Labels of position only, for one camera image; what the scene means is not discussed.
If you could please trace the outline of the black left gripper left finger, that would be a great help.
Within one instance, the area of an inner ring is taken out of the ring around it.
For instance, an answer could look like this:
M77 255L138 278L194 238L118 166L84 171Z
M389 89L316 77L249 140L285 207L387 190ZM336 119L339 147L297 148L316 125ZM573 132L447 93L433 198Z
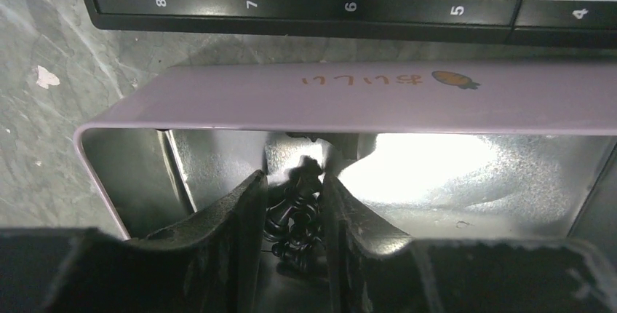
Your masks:
M142 239L96 228L1 230L3 312L251 312L267 179Z

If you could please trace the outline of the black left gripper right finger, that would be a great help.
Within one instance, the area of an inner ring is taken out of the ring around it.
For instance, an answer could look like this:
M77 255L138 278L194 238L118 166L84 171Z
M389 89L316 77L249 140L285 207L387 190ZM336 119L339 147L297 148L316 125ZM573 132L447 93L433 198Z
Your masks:
M616 270L576 239L416 239L323 181L333 312L614 312Z

